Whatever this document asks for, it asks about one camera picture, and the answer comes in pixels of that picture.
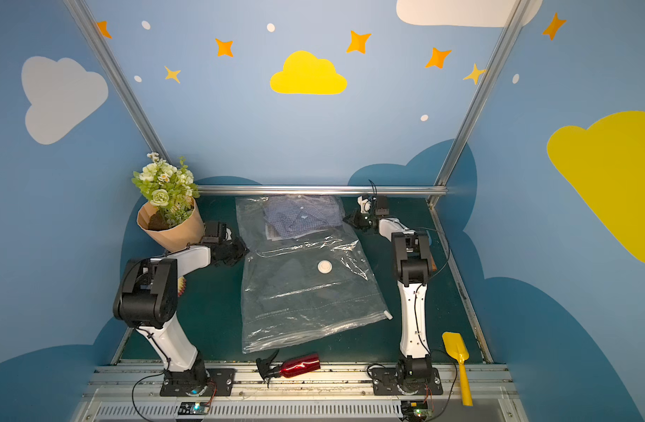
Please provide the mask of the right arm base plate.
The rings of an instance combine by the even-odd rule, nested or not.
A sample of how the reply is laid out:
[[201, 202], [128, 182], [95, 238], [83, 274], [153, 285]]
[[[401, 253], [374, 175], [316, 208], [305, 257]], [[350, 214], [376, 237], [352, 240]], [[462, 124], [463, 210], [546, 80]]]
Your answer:
[[398, 374], [395, 367], [371, 365], [366, 369], [375, 396], [442, 396], [444, 394], [440, 373], [431, 371], [429, 378]]

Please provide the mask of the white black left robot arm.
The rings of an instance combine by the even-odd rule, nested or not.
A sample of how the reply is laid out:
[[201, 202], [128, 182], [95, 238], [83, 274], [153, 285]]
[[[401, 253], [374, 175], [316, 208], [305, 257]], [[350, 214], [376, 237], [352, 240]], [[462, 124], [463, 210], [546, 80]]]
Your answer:
[[233, 266], [248, 246], [225, 223], [211, 222], [196, 244], [161, 257], [130, 260], [113, 305], [117, 320], [144, 337], [162, 359], [163, 396], [202, 396], [210, 386], [204, 359], [176, 316], [178, 281], [211, 264]]

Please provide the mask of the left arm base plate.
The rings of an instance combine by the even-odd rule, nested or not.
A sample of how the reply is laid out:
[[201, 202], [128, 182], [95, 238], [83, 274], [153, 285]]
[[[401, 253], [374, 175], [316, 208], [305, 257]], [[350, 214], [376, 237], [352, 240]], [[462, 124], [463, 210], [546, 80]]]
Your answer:
[[201, 369], [183, 372], [166, 371], [160, 389], [161, 397], [229, 397], [236, 371], [234, 369]]

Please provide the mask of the blue checked shirt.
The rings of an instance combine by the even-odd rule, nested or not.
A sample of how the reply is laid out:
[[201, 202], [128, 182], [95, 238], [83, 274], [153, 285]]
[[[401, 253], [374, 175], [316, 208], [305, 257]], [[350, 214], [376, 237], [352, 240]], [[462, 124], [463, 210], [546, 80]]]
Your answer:
[[343, 225], [341, 206], [331, 196], [272, 196], [264, 202], [264, 216], [283, 239]]

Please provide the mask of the clear plastic vacuum bag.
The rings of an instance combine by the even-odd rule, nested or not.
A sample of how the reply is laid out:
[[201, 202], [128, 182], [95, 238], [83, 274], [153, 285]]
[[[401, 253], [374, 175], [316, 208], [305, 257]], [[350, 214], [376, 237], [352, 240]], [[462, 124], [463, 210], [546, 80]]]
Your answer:
[[354, 229], [283, 239], [265, 221], [272, 196], [236, 201], [248, 246], [241, 281], [242, 351], [256, 353], [392, 318]]

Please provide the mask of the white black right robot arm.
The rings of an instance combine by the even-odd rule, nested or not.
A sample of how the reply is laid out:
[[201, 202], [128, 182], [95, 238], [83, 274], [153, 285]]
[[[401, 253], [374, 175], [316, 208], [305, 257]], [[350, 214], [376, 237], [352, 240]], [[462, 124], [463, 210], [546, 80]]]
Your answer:
[[432, 380], [431, 349], [425, 325], [428, 283], [436, 270], [427, 230], [414, 230], [389, 214], [387, 197], [363, 194], [358, 208], [344, 221], [358, 230], [374, 230], [393, 247], [394, 276], [401, 299], [400, 359], [396, 383], [413, 394]]

